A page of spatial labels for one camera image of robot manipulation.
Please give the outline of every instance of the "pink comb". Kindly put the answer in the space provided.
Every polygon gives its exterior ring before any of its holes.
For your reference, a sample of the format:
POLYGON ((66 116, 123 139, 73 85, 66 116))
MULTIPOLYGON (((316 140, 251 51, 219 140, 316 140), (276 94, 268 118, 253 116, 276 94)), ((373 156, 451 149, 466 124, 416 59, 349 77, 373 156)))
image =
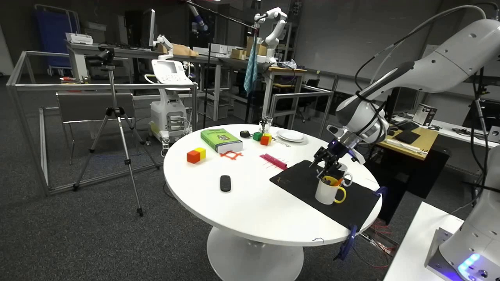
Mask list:
POLYGON ((264 158, 266 161, 270 162, 270 163, 273 163, 274 165, 276 165, 278 168, 281 168, 283 170, 285 170, 287 168, 287 164, 283 163, 282 161, 272 157, 271 155, 269 154, 262 154, 260 157, 264 158))

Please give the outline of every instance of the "green block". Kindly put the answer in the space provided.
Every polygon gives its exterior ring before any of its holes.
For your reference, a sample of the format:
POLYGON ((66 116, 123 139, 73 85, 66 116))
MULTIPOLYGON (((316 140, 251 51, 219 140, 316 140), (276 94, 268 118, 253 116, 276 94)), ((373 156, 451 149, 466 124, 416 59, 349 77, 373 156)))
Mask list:
POLYGON ((261 133, 261 132, 256 131, 256 132, 254 132, 254 133, 253 133, 253 139, 254 139, 255 141, 260 142, 260 141, 261 141, 261 138, 262 138, 262 133, 261 133))

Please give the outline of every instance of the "black mat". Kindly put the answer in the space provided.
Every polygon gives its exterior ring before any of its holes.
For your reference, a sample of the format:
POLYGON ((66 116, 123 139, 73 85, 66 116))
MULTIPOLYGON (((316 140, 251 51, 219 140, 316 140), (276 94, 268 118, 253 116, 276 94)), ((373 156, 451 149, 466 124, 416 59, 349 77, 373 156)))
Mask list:
MULTIPOLYGON (((322 167, 309 168, 310 164, 310 161, 304 160, 269 180, 344 227, 349 228, 351 224, 357 225, 359 232, 379 200, 379 196, 374 195, 371 189, 353 182, 350 186, 344 187, 347 191, 344 202, 332 205, 320 203, 315 198, 319 181, 316 175, 317 169, 322 169, 322 167)), ((338 200, 342 199, 342 196, 342 192, 337 193, 338 200)))

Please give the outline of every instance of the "book cover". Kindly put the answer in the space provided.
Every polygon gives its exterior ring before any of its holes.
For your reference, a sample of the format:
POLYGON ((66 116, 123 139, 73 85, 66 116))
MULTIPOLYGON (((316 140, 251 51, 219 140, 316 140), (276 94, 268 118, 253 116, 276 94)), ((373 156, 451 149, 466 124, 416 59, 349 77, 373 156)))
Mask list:
POLYGON ((200 135, 201 139, 217 153, 243 150, 243 142, 223 128, 206 129, 201 131, 200 135))

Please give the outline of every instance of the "gray floor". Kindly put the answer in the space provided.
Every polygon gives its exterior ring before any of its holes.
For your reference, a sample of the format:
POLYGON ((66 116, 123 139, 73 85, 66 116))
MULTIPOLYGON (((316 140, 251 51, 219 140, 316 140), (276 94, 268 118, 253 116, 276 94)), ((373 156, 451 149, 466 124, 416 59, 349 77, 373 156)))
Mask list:
MULTIPOLYGON (((33 163, 21 137, 9 100, 5 78, 0 78, 0 280, 218 280, 206 255, 206 239, 211 228, 167 197, 161 171, 136 174, 144 207, 144 217, 135 214, 136 202, 130 178, 122 177, 42 198, 33 163)), ((53 92, 22 94, 22 102, 38 140, 38 107, 55 106, 53 92)), ((148 116, 147 104, 140 104, 137 115, 148 116)), ((207 126, 240 123, 235 117, 207 126)), ((138 122, 144 129, 147 119, 138 122)), ((125 168, 121 142, 114 125, 91 161, 86 175, 97 176, 125 168)), ((295 121, 294 129, 316 136, 319 124, 295 121)), ((49 178, 52 186, 74 181, 87 147, 91 144, 87 127, 75 128, 78 140, 75 163, 68 166, 68 151, 59 116, 46 117, 49 178)), ((136 150, 127 134, 132 164, 149 162, 144 151, 136 150)), ((151 151, 157 161, 159 145, 151 151)), ((429 197, 424 200, 445 211, 452 211, 469 200, 460 177, 443 172, 429 197)), ((390 229, 401 242, 422 200, 406 194, 390 229)), ((465 218, 465 208, 457 213, 465 218)), ((356 248, 372 264, 383 265, 382 254, 361 238, 356 248)), ((350 254, 345 261, 333 261, 338 245, 304 248, 304 266, 297 280, 383 279, 387 269, 375 269, 350 254)))

